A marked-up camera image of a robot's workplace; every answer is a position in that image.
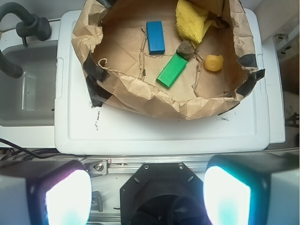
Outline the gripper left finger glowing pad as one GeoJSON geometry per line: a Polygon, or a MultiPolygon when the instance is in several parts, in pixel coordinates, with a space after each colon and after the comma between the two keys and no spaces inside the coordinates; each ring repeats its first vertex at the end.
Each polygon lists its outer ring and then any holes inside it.
{"type": "Polygon", "coordinates": [[[91,178],[78,160],[0,163],[2,225],[85,225],[91,200],[91,178]]]}

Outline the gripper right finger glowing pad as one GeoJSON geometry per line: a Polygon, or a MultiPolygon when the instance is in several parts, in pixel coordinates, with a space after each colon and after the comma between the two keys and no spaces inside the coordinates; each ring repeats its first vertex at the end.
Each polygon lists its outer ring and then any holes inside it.
{"type": "Polygon", "coordinates": [[[214,155],[204,174],[203,198],[214,225],[298,225],[300,157],[214,155]]]}

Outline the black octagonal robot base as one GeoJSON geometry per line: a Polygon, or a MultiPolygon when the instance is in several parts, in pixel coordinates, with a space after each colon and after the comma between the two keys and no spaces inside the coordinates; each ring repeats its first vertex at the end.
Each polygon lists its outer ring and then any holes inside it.
{"type": "Polygon", "coordinates": [[[123,225],[210,225],[203,181],[184,163],[143,164],[120,188],[123,225]]]}

